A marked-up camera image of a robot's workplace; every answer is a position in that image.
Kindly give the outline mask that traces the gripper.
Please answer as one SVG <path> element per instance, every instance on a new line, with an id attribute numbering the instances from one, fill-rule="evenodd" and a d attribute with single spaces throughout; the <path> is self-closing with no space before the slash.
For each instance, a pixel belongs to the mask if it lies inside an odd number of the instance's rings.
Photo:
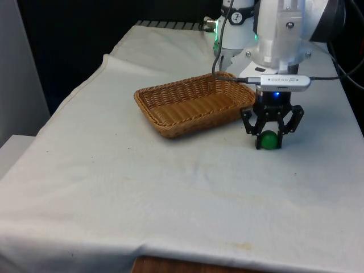
<path id="1" fill-rule="evenodd" d="M 278 123 L 278 146 L 282 147 L 283 136 L 288 133 L 294 133 L 304 115 L 304 110 L 300 105 L 291 105 L 291 92 L 255 92 L 255 103 L 253 109 L 266 109 L 266 108 L 281 108 L 276 111 L 275 117 Z M 292 113 L 290 120 L 284 123 L 284 117 Z M 245 130 L 248 134 L 256 136 L 255 147 L 257 150 L 261 148 L 267 150 L 266 136 L 267 133 L 263 131 L 265 124 L 268 121 L 269 113 L 266 110 L 258 110 L 257 120 L 255 125 L 250 123 L 250 118 L 253 116 L 251 110 L 241 110 L 241 118 Z"/>

